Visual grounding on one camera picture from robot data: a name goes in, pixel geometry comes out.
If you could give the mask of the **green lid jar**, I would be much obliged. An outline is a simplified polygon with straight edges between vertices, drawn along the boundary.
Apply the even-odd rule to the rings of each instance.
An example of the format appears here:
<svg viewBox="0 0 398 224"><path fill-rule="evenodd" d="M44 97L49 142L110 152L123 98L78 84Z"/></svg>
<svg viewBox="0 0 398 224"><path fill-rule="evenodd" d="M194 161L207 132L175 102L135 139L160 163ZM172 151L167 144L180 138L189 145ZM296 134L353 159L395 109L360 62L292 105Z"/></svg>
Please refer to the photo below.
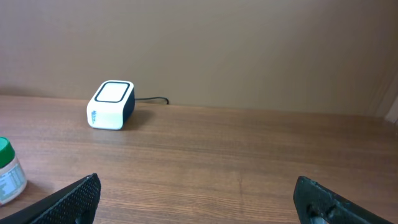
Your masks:
<svg viewBox="0 0 398 224"><path fill-rule="evenodd" d="M1 205L18 197L27 179L10 141L1 137Z"/></svg>

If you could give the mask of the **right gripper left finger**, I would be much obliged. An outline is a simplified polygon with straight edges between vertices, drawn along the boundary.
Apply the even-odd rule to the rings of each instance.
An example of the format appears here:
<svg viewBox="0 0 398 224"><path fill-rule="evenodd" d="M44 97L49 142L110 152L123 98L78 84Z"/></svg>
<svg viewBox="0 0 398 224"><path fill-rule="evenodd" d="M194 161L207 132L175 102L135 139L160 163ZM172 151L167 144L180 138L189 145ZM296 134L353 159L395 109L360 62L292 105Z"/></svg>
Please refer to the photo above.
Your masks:
<svg viewBox="0 0 398 224"><path fill-rule="evenodd" d="M93 224L100 196L100 179L92 173L1 219L1 224Z"/></svg>

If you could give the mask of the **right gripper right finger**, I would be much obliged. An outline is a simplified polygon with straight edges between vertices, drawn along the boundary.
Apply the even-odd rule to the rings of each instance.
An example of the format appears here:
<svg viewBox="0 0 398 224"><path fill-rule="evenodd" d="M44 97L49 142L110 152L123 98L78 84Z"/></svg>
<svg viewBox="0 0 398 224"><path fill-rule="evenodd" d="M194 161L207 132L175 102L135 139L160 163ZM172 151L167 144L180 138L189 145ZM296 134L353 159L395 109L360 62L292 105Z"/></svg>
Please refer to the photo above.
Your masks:
<svg viewBox="0 0 398 224"><path fill-rule="evenodd" d="M297 179L293 200L300 223L391 224L312 179Z"/></svg>

